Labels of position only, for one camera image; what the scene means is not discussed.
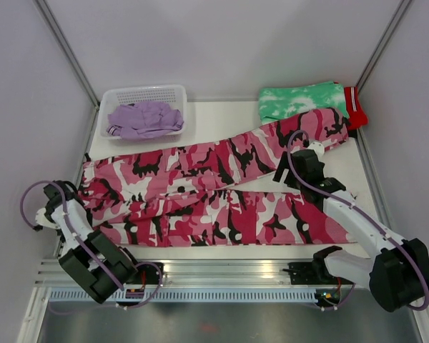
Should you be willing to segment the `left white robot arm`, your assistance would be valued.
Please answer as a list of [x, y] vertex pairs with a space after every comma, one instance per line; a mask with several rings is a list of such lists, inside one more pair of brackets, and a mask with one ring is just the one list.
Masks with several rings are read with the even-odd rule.
[[44, 186], [47, 203], [36, 220], [61, 232], [66, 251], [59, 257], [62, 269], [95, 302], [102, 304], [124, 285], [141, 276], [139, 263], [113, 243], [103, 232], [94, 230], [74, 185], [55, 181]]

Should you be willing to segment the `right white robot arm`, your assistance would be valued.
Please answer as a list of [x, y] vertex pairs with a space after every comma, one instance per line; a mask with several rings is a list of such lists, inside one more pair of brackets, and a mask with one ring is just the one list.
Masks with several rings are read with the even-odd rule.
[[401, 307], [423, 311], [429, 305], [429, 255], [419, 239], [407, 240], [356, 205], [310, 149], [282, 154], [274, 181], [300, 191], [305, 201], [339, 224], [367, 253], [355, 256], [332, 245], [313, 255], [312, 276], [321, 283], [339, 277], [366, 288], [387, 312]]

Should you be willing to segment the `pink camouflage trousers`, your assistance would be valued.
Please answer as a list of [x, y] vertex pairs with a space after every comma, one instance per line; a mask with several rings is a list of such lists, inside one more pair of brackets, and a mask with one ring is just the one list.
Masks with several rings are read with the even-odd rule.
[[301, 150], [303, 132], [331, 150], [347, 140], [347, 120], [337, 109], [314, 109], [228, 139], [87, 161], [78, 194], [93, 227], [116, 244], [349, 243], [298, 193], [238, 189], [273, 174], [286, 151]]

